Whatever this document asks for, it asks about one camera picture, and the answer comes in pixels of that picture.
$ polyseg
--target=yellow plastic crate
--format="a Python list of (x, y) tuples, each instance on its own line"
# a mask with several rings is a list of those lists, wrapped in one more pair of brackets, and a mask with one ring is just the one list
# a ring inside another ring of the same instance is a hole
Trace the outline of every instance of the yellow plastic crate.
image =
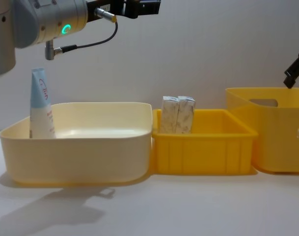
[(154, 166), (158, 174), (246, 175), (251, 173), (257, 133), (226, 110), (195, 110), (191, 134), (159, 133), (154, 111)]
[(299, 173), (299, 88), (228, 88), (228, 110), (258, 132), (253, 165)]

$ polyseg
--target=toothpaste tube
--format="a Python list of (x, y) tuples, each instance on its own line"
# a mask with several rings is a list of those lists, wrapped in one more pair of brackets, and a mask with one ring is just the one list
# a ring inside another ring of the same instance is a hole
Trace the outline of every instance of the toothpaste tube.
[(32, 70), (29, 137), (35, 139), (55, 138), (51, 99), (48, 94), (44, 68)]
[(191, 97), (178, 96), (179, 114), (175, 129), (176, 134), (190, 134), (194, 119), (195, 100)]
[(179, 111), (177, 97), (164, 96), (160, 121), (160, 133), (174, 134)]

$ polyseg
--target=white wall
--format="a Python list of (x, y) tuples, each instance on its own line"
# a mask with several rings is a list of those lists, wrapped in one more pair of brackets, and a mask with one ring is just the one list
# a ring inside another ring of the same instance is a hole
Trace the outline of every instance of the white wall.
[[(108, 37), (100, 20), (56, 46)], [(44, 45), (17, 50), (0, 77), (0, 129), (28, 116), (31, 69), (45, 67), (53, 103), (139, 101), (190, 95), (198, 108), (224, 107), (227, 87), (283, 86), (299, 53), (299, 0), (162, 0), (158, 16), (119, 17), (110, 43), (45, 61)]]

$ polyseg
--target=green indicator light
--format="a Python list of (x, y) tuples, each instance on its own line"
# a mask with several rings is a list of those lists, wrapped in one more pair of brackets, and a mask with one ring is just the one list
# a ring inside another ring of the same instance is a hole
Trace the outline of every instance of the green indicator light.
[(71, 30), (71, 25), (66, 25), (62, 29), (62, 34), (67, 34)]

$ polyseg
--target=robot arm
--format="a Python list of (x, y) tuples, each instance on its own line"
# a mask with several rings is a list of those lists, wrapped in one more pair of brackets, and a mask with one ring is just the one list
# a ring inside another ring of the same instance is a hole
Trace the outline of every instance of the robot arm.
[(101, 18), (131, 19), (158, 14), (161, 0), (0, 0), (0, 74), (15, 66), (15, 48), (46, 43), (46, 58), (57, 50), (53, 39), (82, 30)]

